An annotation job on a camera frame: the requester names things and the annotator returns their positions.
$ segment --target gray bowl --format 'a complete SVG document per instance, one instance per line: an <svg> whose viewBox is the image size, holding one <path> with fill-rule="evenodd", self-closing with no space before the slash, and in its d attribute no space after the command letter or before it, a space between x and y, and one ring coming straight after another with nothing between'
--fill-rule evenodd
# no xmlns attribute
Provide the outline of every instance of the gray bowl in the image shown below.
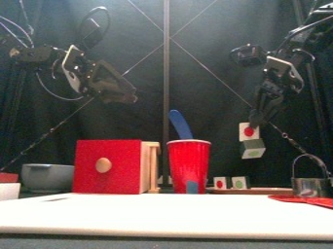
<svg viewBox="0 0 333 249"><path fill-rule="evenodd" d="M23 184L33 193L70 192L74 166L28 163L23 165Z"/></svg>

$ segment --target metal pot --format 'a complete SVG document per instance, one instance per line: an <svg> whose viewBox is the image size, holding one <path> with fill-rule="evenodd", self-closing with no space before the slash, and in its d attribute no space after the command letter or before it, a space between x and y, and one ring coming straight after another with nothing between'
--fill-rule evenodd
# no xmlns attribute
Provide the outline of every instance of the metal pot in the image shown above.
<svg viewBox="0 0 333 249"><path fill-rule="evenodd" d="M301 157L310 158L321 167L322 178L296 178L296 162ZM294 195L301 197L332 197L333 191L329 174L326 165L317 156L312 154L300 155L293 161L292 186Z"/></svg>

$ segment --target metal rod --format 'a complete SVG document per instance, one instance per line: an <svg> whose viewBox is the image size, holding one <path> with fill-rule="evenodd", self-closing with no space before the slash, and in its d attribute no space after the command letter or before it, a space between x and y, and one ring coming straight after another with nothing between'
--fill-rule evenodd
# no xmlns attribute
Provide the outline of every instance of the metal rod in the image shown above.
<svg viewBox="0 0 333 249"><path fill-rule="evenodd" d="M163 185L167 185L169 165L167 165L167 141L169 141L169 67L170 67L170 3L165 0L165 100L163 100Z"/></svg>

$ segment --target wooden board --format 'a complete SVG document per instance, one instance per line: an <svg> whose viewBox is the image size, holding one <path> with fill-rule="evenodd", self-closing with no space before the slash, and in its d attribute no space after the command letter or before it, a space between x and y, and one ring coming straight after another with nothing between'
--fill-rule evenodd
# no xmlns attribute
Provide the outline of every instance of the wooden board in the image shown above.
<svg viewBox="0 0 333 249"><path fill-rule="evenodd" d="M207 188L211 194L218 195L292 195L293 189L288 188L251 188L247 190L227 189L215 190L214 187Z"/></svg>

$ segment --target pot handle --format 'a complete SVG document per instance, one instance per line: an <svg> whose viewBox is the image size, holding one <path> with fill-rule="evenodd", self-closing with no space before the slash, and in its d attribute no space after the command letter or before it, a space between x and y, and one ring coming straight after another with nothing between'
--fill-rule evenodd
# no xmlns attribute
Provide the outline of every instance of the pot handle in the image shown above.
<svg viewBox="0 0 333 249"><path fill-rule="evenodd" d="M326 168L326 165L325 165L324 161L321 160L320 157L317 157L313 154L308 154L308 153L301 154L300 156L297 156L294 161L293 161L293 178L296 178L296 163L297 163L297 160L300 158L302 158L302 157L308 157L316 162L316 164L321 167L324 178L328 178L329 175L330 175L330 172L328 171L328 168Z"/></svg>

